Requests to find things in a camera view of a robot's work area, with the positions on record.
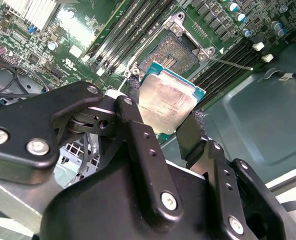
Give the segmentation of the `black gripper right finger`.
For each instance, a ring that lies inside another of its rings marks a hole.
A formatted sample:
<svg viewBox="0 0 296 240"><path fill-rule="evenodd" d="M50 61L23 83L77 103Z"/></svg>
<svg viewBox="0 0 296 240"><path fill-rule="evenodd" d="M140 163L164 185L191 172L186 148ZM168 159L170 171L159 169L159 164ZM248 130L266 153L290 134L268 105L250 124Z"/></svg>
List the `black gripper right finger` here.
<svg viewBox="0 0 296 240"><path fill-rule="evenodd" d="M192 111L176 136L186 168L207 181L207 218L217 240L284 240L282 206L244 161L228 161L222 146L210 140L203 112Z"/></svg>

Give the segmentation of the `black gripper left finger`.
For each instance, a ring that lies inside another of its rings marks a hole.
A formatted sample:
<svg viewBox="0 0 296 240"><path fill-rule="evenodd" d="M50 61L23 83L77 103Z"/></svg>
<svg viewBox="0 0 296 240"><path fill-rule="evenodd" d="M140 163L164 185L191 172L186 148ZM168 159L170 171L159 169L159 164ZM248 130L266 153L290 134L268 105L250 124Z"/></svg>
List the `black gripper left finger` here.
<svg viewBox="0 0 296 240"><path fill-rule="evenodd" d="M151 225L174 225L182 203L153 130L127 96L107 100L79 81L0 109L0 179L34 185L47 181L59 147L93 132L104 144L101 173L121 162L130 165L141 212Z"/></svg>

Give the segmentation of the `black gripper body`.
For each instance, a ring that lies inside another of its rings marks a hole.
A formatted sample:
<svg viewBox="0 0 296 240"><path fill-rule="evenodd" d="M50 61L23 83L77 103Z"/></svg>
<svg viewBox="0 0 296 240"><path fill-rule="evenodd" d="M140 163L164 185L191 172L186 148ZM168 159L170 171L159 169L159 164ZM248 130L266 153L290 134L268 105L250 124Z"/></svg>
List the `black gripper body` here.
<svg viewBox="0 0 296 240"><path fill-rule="evenodd" d="M206 181L168 163L184 214L162 230L143 218L130 165L123 161L64 189L48 205L40 228L42 240L223 240L210 216Z"/></svg>

